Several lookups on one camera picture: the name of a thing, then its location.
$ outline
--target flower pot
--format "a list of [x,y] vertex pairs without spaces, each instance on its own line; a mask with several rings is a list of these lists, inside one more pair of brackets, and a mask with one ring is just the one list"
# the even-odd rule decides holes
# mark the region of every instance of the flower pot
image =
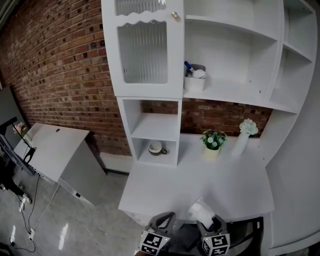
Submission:
[[235,145],[231,151],[231,154],[234,157],[241,156],[241,154],[243,153],[243,151],[245,150],[245,148],[247,146],[249,136],[250,136],[249,133],[240,133],[240,135],[238,136],[238,139],[236,140]]
[[32,147],[32,139],[30,138],[30,136],[28,134],[24,135],[23,137],[28,143],[29,145]]
[[220,153],[220,147],[217,150],[212,150],[207,148],[206,145],[204,145],[203,151],[202,151],[202,157],[206,161],[210,161],[210,160],[216,159],[219,156],[219,153]]
[[[191,64],[191,67],[193,67],[195,70],[203,70],[206,71],[206,67],[203,65],[198,64]],[[199,79],[194,77],[187,77],[187,70],[185,70],[184,74],[184,83],[183,87],[188,92],[202,92],[205,87],[205,81],[206,79]]]

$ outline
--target white wall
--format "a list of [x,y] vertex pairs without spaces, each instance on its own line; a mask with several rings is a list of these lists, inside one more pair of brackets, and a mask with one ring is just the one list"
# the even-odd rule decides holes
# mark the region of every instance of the white wall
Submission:
[[[315,0],[308,2],[317,12],[319,29],[320,5]],[[320,232],[319,40],[308,96],[293,129],[268,164],[267,173],[275,205],[275,211],[271,214],[271,247],[296,243]],[[310,239],[305,241],[299,246],[311,245],[308,245]],[[296,246],[286,246],[285,253],[293,248],[297,249]]]

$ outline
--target glass cabinet door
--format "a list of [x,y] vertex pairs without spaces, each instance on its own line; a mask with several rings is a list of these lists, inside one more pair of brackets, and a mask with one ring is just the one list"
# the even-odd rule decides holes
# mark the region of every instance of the glass cabinet door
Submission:
[[182,97],[183,0],[102,0],[102,19],[116,96]]

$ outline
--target potted plant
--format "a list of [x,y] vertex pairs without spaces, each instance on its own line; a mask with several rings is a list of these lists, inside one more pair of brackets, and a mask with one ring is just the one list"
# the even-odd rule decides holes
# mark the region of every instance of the potted plant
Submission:
[[240,156],[246,148],[249,136],[258,133],[257,124],[249,118],[240,123],[239,127],[241,133],[231,151],[233,156]]
[[217,133],[209,129],[203,133],[201,139],[204,144],[203,158],[212,160],[218,157],[222,145],[227,141],[227,135],[223,131]]

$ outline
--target white desk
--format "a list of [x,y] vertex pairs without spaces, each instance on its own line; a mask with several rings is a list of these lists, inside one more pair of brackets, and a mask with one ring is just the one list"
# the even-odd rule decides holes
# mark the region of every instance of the white desk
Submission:
[[[85,138],[89,131],[35,123],[28,131],[36,151],[29,162],[36,172],[94,205],[107,178],[89,149]],[[27,145],[21,140],[15,153],[22,159]]]
[[119,209],[141,225],[168,211],[175,212],[178,220],[190,220],[188,209],[199,197],[226,221],[251,219],[274,210],[257,139],[250,139],[244,153],[236,158],[230,154],[236,141],[231,137],[219,157],[206,162],[199,138],[180,136],[177,167],[135,162]]

